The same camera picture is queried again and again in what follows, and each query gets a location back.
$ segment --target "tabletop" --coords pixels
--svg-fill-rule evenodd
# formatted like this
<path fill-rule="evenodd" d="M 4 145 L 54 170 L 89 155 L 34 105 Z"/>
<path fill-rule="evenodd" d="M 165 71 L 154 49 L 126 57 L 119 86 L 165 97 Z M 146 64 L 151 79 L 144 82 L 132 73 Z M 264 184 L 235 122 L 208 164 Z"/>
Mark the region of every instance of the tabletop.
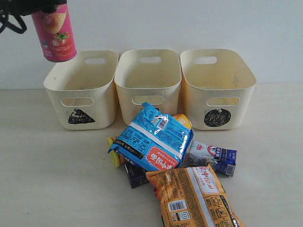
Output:
<path fill-rule="evenodd" d="M 303 83 L 258 84 L 243 124 L 194 130 L 194 139 L 238 150 L 233 177 L 219 176 L 247 227 L 303 222 Z M 161 227 L 150 183 L 131 189 L 107 153 L 125 128 L 120 110 L 102 130 L 68 131 L 45 90 L 0 91 L 2 227 Z"/>

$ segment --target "black triangle drawing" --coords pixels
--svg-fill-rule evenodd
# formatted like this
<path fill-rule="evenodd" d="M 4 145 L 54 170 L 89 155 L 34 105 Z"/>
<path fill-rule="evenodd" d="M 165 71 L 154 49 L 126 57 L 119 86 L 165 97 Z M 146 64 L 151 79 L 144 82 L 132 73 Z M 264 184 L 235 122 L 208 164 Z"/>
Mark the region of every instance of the black triangle drawing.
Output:
<path fill-rule="evenodd" d="M 92 122 L 95 122 L 95 120 L 78 108 L 74 109 L 68 119 L 69 124 L 87 124 Z"/>

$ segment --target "cream plastic bin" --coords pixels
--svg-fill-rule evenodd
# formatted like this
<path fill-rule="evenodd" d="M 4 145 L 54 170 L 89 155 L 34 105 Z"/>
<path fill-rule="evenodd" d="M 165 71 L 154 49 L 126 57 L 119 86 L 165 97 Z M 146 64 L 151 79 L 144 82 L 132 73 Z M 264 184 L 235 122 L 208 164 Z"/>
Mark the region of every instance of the cream plastic bin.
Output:
<path fill-rule="evenodd" d="M 230 50 L 189 50 L 180 56 L 185 115 L 200 130 L 241 125 L 256 78 Z"/>
<path fill-rule="evenodd" d="M 122 54 L 115 75 L 126 124 L 148 102 L 162 113 L 177 113 L 181 83 L 178 55 L 171 50 L 131 50 Z"/>
<path fill-rule="evenodd" d="M 102 129 L 114 121 L 117 63 L 112 51 L 82 51 L 53 67 L 44 87 L 64 128 Z"/>

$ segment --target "blue snack bag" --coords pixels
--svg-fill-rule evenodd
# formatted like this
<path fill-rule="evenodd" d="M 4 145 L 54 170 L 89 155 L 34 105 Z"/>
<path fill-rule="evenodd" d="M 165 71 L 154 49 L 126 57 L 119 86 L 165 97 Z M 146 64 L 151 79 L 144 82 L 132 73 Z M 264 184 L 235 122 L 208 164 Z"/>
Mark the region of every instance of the blue snack bag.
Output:
<path fill-rule="evenodd" d="M 236 167 L 236 156 L 236 150 L 193 141 L 188 155 L 188 162 L 192 166 L 207 166 L 207 163 L 209 163 L 214 171 L 233 176 Z"/>
<path fill-rule="evenodd" d="M 149 103 L 142 106 L 143 109 L 114 140 L 109 152 L 114 150 L 146 171 L 179 167 L 191 145 L 193 131 Z"/>

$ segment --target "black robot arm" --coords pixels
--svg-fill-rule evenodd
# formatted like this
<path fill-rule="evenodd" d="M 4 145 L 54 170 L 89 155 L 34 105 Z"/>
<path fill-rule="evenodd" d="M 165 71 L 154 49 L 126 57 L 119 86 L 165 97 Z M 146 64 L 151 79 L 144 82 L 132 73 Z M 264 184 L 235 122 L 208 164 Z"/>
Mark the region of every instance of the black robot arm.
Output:
<path fill-rule="evenodd" d="M 0 33 L 7 27 L 12 31 L 23 34 L 27 30 L 21 16 L 26 16 L 37 11 L 53 13 L 58 5 L 66 4 L 66 0 L 0 0 Z M 19 26 L 9 21 L 12 15 Z"/>

